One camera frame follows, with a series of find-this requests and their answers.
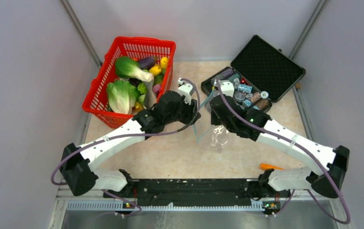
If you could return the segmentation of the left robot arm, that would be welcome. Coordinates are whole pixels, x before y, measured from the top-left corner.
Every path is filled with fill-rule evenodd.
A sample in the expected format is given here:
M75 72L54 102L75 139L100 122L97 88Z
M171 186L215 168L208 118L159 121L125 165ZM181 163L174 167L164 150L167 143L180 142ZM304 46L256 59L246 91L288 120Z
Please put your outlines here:
M61 162L55 168L74 196L93 189L109 189L121 197L132 193L133 185L121 172L104 172L98 167L104 161L133 144L153 136L164 136L166 125L180 122L187 128L200 117L200 103L175 91L167 91L151 108L138 112L126 123L95 141L65 146Z

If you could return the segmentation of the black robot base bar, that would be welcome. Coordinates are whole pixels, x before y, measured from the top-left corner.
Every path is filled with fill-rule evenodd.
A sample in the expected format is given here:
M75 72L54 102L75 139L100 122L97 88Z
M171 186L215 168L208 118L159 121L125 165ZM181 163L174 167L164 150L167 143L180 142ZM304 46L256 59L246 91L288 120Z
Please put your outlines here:
M288 190L276 192L255 179L132 179L117 193L139 206L230 207L249 206L256 200L287 198Z

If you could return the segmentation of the clear zip top bag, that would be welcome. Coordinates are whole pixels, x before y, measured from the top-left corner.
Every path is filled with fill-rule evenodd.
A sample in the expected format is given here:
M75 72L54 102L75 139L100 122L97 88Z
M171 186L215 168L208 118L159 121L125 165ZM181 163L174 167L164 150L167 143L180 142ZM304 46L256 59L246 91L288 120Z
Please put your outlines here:
M196 138L196 144L200 149L221 153L228 143L229 132L223 125L211 123L212 110L210 101L216 95L218 95L218 92L212 90L209 96L201 103L201 117L193 125L193 132Z

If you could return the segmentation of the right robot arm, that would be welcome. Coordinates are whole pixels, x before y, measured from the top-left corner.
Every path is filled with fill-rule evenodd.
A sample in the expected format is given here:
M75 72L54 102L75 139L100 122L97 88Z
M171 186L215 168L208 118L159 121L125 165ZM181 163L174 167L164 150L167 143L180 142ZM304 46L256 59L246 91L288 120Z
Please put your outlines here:
M332 148L313 142L272 119L267 113L243 110L232 97L220 95L210 101L212 122L223 125L241 138L272 146L305 166L291 170L272 169L259 176L259 190L271 197L286 189L310 189L327 197L338 198L348 169L350 150Z

